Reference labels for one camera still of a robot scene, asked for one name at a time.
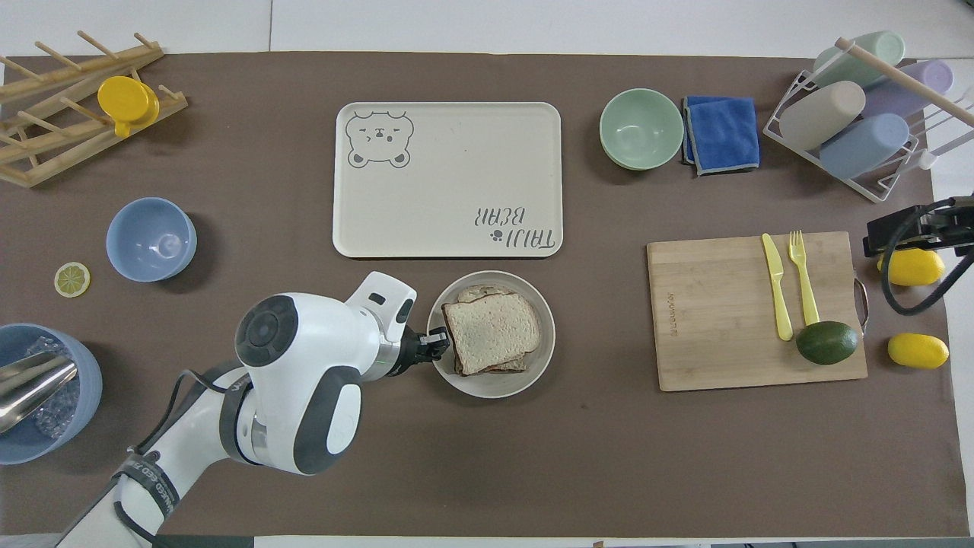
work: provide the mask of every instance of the yellow knife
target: yellow knife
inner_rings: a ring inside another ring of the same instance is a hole
[[[788,319],[788,307],[785,306],[785,295],[781,292],[781,278],[785,275],[784,264],[781,263],[781,255],[771,241],[768,234],[761,235],[761,242],[765,245],[765,257],[768,258],[768,273],[771,275],[771,292],[774,293],[774,322],[778,326],[778,338],[781,340],[791,340],[795,332],[791,328],[791,320]]]

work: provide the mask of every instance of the folded blue cloth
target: folded blue cloth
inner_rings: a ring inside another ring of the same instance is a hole
[[[761,151],[752,98],[690,96],[685,105],[690,142],[685,154],[698,175],[758,168]]]

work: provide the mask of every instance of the bear face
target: bear face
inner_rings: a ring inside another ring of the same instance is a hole
[[[389,112],[369,112],[356,115],[345,126],[352,151],[349,164],[362,168],[369,162],[389,162],[394,168],[409,163],[409,138],[413,135],[413,122],[403,112],[393,116]]]

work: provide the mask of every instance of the yellow fork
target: yellow fork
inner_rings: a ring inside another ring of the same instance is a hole
[[[798,277],[802,283],[802,314],[805,325],[810,326],[818,322],[818,308],[815,307],[815,295],[811,292],[811,281],[808,279],[808,267],[805,266],[805,239],[801,230],[792,230],[788,240],[788,258],[798,267]]]

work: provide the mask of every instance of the plate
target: plate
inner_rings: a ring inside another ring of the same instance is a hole
[[[446,302],[456,302],[461,291],[478,284],[495,284],[504,286],[521,294],[538,313],[541,341],[534,352],[524,355],[527,366],[525,372],[512,373],[481,373],[471,376],[460,376],[453,371],[453,346],[443,353],[443,358],[435,362],[436,370],[457,390],[476,396],[477,398],[498,399],[513,396],[531,386],[541,377],[551,361],[554,353],[554,317],[542,294],[523,278],[502,272],[500,270],[483,270],[468,274],[446,288],[436,299],[427,320],[427,333],[435,328],[446,325],[443,320],[442,305]]]
[[[561,188],[561,116],[545,102],[354,102],[336,117],[344,256],[550,256]]]

